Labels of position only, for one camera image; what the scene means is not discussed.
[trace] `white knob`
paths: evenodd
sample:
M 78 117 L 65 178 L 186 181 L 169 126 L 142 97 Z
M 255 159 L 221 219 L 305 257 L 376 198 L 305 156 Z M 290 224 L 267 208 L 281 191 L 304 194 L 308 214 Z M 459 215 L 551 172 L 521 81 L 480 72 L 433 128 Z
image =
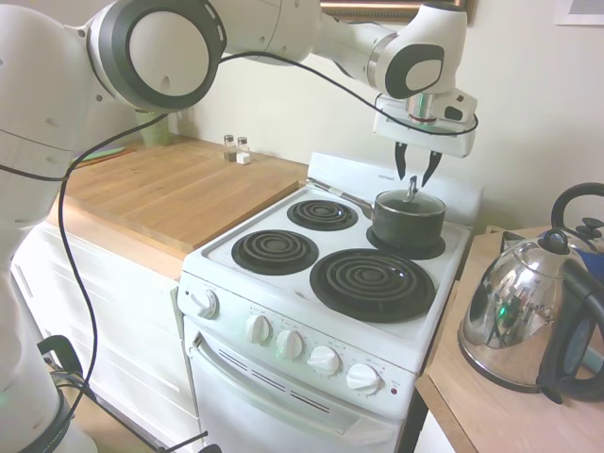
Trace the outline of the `white knob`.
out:
M 340 369 L 340 356 L 326 346 L 316 347 L 310 354 L 308 364 L 323 376 L 333 376 Z
M 206 293 L 199 298 L 191 293 L 191 300 L 197 305 L 197 308 L 199 308 L 197 316 L 210 319 L 218 311 L 218 296 L 214 291 L 207 290 Z
M 346 384 L 350 390 L 360 394 L 374 394 L 379 389 L 381 379 L 371 366 L 357 363 L 350 368 L 346 376 Z
M 245 338 L 251 344 L 263 344 L 271 334 L 271 323 L 264 316 L 250 316 L 245 323 Z
M 304 342 L 298 332 L 292 330 L 283 330 L 277 336 L 277 356 L 288 361 L 295 361 L 300 354 Z

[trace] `black kettle handle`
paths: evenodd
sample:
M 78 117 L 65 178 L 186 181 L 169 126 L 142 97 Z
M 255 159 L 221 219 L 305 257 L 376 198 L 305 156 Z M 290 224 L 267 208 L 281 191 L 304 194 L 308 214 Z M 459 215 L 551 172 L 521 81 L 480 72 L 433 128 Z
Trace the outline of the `black kettle handle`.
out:
M 604 286 L 577 262 L 564 270 L 564 301 L 537 379 L 542 392 L 561 403 L 556 392 L 579 401 L 604 400 L 604 366 L 589 379 L 577 379 L 596 325 L 604 338 Z
M 600 184 L 599 182 L 586 182 L 564 191 L 564 193 L 558 197 L 554 203 L 554 208 L 551 210 L 552 228 L 560 228 L 569 231 L 569 228 L 564 224 L 564 211 L 571 201 L 584 195 L 604 196 L 604 184 Z

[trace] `small white box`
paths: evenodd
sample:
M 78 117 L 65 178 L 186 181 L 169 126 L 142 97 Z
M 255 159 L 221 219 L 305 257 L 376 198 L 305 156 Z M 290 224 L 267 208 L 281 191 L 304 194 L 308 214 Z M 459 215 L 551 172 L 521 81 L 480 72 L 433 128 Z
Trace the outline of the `small white box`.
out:
M 247 165 L 248 163 L 251 163 L 251 161 L 252 157 L 248 153 L 237 154 L 237 163 L 240 163 L 241 165 Z

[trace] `control panel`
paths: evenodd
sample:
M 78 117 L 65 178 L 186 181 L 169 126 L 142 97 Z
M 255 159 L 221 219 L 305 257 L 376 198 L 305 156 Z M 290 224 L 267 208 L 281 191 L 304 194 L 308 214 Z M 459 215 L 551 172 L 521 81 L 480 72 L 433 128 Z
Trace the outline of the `control panel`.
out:
M 178 306 L 250 360 L 369 411 L 400 417 L 407 410 L 415 375 L 332 335 L 188 274 L 180 281 Z

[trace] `wooden frame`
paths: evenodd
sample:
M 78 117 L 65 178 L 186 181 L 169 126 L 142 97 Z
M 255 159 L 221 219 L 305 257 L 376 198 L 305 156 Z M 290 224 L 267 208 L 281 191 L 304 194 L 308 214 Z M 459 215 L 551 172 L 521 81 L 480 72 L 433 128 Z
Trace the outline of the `wooden frame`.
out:
M 472 0 L 445 0 L 446 3 L 469 9 Z M 412 0 L 329 0 L 322 1 L 324 12 L 346 21 L 409 22 L 424 2 Z

